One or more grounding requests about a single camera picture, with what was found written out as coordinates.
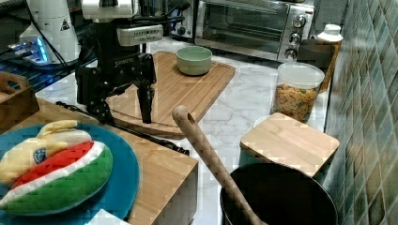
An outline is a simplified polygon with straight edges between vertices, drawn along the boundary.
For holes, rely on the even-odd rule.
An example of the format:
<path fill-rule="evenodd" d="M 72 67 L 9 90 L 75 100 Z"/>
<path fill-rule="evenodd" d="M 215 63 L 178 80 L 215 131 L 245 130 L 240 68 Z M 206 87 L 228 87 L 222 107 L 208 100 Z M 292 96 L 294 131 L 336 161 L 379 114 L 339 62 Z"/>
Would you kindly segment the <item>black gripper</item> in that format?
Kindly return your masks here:
<path fill-rule="evenodd" d="M 113 22 L 91 25 L 75 71 L 78 102 L 99 122 L 113 126 L 106 98 L 121 95 L 134 84 L 142 121 L 150 124 L 156 82 L 153 56 L 140 52 L 137 45 L 121 46 L 116 29 Z"/>

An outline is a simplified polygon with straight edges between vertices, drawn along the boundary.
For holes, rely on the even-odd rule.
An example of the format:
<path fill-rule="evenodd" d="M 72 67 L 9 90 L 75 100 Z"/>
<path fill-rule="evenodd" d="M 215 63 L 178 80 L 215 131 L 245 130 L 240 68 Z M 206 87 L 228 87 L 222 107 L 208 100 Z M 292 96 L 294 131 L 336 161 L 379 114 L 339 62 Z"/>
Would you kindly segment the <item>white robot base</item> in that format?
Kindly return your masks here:
<path fill-rule="evenodd" d="M 27 60 L 38 66 L 76 60 L 80 47 L 67 0 L 26 0 L 26 4 L 32 19 L 20 40 L 33 41 L 37 51 Z"/>

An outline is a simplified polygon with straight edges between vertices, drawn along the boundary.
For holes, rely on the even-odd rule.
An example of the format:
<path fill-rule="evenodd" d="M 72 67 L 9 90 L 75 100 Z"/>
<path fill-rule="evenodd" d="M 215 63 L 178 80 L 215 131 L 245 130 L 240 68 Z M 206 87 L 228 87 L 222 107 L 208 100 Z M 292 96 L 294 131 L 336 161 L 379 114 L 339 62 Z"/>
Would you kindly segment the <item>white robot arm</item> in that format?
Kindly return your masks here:
<path fill-rule="evenodd" d="M 141 52 L 148 39 L 139 33 L 161 32 L 160 25 L 136 27 L 140 5 L 134 0 L 82 0 L 84 18 L 93 22 L 84 39 L 75 69 L 77 101 L 103 124 L 115 120 L 106 98 L 137 88 L 139 108 L 145 124 L 152 122 L 152 101 L 156 72 L 153 56 Z"/>

